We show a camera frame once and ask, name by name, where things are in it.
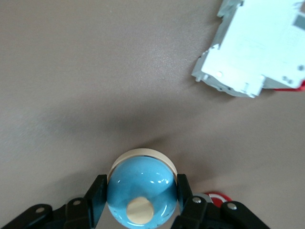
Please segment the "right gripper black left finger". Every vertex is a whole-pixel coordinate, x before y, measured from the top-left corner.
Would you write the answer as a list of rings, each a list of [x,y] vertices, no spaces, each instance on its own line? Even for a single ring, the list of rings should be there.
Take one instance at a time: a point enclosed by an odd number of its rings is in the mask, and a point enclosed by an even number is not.
[[[8,222],[4,229],[94,229],[107,200],[107,176],[98,175],[83,197],[54,210],[37,204]]]

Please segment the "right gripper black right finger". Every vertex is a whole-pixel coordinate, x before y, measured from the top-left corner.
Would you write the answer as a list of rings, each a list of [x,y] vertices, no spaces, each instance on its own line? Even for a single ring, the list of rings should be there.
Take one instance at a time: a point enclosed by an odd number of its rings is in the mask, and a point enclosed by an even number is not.
[[[268,229],[249,208],[237,201],[227,201],[217,207],[207,195],[194,195],[187,176],[177,175],[180,215],[172,229]]]

